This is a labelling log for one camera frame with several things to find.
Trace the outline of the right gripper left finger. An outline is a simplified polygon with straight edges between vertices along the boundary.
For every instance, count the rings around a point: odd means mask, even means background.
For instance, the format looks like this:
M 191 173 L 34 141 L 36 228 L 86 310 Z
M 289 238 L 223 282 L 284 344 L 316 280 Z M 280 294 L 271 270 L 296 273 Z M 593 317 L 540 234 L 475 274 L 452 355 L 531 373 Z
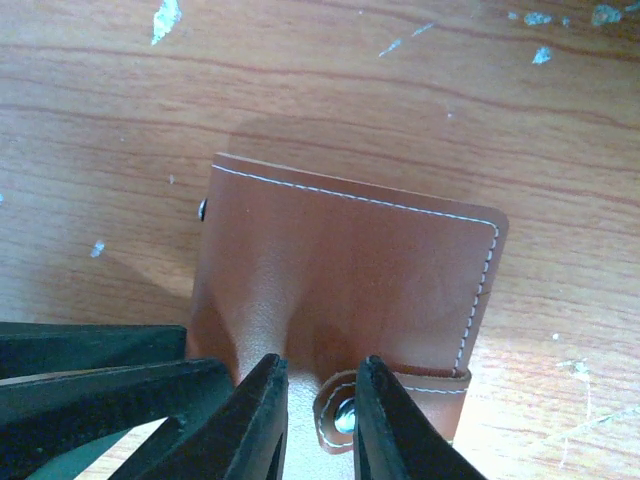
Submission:
M 113 479 L 280 479 L 288 428 L 287 361 L 265 355 L 226 402 L 189 438 L 167 451 L 134 453 Z

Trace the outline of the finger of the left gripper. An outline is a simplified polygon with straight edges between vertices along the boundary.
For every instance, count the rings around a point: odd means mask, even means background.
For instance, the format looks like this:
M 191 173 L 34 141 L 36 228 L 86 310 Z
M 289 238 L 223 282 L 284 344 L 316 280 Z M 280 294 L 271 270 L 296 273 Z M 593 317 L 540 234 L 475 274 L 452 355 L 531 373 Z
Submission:
M 191 434 L 230 396 L 214 358 L 108 368 L 1 388 L 1 476 L 24 479 L 91 441 L 174 417 Z
M 1 378 L 182 360 L 186 336 L 179 325 L 3 322 Z

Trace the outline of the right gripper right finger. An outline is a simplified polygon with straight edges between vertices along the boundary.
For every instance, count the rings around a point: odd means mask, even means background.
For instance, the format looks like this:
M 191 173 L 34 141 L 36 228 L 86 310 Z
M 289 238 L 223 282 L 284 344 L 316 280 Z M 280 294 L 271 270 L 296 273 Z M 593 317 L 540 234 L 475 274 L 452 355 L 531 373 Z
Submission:
M 356 376 L 357 479 L 482 479 L 432 426 L 384 361 L 364 359 Z

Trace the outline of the brown leather card holder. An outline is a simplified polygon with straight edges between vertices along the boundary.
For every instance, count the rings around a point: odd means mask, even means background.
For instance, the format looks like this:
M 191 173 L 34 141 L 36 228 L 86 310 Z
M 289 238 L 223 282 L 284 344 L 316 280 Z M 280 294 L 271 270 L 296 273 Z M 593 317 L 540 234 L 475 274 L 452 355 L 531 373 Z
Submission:
M 360 362 L 381 357 L 447 440 L 508 232 L 501 211 L 217 155 L 201 207 L 188 350 L 241 380 L 289 363 L 289 424 L 352 447 Z

